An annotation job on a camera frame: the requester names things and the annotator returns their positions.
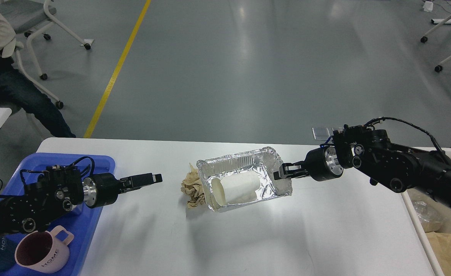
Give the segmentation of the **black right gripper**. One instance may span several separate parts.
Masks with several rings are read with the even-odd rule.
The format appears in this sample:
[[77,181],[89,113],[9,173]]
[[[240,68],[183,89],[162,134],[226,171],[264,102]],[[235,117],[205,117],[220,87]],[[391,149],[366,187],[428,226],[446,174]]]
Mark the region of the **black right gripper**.
[[316,181],[326,181],[341,177],[343,167],[339,164],[334,147],[326,146],[311,150],[305,161],[283,163],[273,173],[274,180],[309,177]]

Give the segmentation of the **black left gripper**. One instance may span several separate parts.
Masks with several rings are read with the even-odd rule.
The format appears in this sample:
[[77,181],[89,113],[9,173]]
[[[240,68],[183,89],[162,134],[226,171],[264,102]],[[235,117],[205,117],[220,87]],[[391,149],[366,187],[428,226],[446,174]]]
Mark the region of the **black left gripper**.
[[141,189],[161,183],[161,174],[145,173],[117,180],[111,173],[94,174],[83,179],[84,203],[88,208],[113,204],[120,193]]

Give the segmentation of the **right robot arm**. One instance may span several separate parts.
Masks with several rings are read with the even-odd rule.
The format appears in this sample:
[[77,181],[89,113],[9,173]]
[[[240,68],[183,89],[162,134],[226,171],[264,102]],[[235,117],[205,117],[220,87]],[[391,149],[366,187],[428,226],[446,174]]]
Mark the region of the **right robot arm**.
[[451,159],[433,136],[429,136],[432,151],[392,143],[386,130],[375,128],[385,120],[388,117],[334,130],[303,161],[282,164],[274,178],[326,181],[339,178],[344,169],[356,168],[373,186],[381,184],[395,193],[415,188],[451,209]]

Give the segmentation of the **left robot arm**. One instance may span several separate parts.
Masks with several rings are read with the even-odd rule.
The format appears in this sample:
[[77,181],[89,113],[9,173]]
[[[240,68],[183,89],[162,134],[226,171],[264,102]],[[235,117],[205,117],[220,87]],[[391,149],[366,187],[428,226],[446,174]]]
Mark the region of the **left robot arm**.
[[117,179],[109,172],[94,173],[95,161],[89,158],[87,168],[77,166],[85,156],[73,163],[47,166],[36,171],[38,180],[27,184],[20,171],[23,195],[0,194],[0,238],[16,233],[29,234],[46,229],[51,222],[80,204],[88,208],[113,204],[120,194],[162,182],[161,174],[145,173]]

